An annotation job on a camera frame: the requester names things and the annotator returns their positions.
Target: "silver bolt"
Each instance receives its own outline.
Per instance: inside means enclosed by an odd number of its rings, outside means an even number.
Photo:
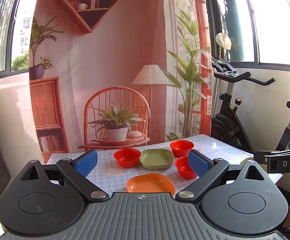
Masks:
[[[181,198],[193,198],[195,194],[191,191],[181,191],[178,193]]]
[[[91,197],[94,199],[102,199],[106,197],[106,193],[104,191],[93,191]]]

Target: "white cup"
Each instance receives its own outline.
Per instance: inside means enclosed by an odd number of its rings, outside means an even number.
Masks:
[[[78,10],[83,10],[83,9],[86,9],[87,8],[87,4],[86,3],[80,3],[78,5]]]

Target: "floor lamp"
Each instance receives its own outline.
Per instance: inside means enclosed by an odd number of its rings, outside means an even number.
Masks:
[[[172,85],[170,80],[166,77],[164,72],[158,65],[145,65],[139,72],[135,80],[134,85],[150,85],[149,96],[149,112],[152,114],[152,86],[153,85]],[[148,137],[150,138],[150,122],[148,123]]]

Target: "adjustment knob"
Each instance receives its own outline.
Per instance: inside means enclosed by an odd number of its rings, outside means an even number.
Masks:
[[[235,99],[235,104],[236,104],[236,105],[240,106],[241,102],[242,102],[241,99],[239,99],[239,98],[236,98],[236,99]]]

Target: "tablecloth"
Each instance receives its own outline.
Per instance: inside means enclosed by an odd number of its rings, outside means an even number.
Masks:
[[[230,145],[220,142],[207,135],[196,135],[193,137],[186,138],[186,140],[194,143],[194,149],[198,150],[211,160],[214,158],[222,158],[228,161],[230,164],[240,164],[244,159],[253,157],[252,154],[236,149]],[[164,142],[160,144],[148,145],[137,147],[136,149],[143,151],[146,149],[164,148],[171,150],[169,146],[170,142]],[[113,192],[126,192],[126,182],[134,176],[156,172],[167,176],[176,188],[176,193],[181,191],[183,188],[191,184],[195,179],[184,179],[182,178],[176,169],[175,164],[171,165],[168,169],[163,170],[148,170],[145,169],[139,162],[137,166],[129,169],[121,168],[113,157],[113,150],[100,151],[98,150],[98,163],[97,166],[87,176],[87,179],[93,182],[95,185],[100,187],[102,190],[107,192],[110,196]],[[69,154],[58,154],[54,153],[47,164],[55,164],[62,158],[75,159],[83,154],[80,153],[69,153]],[[269,174],[269,177],[274,183],[276,183],[282,174]]]

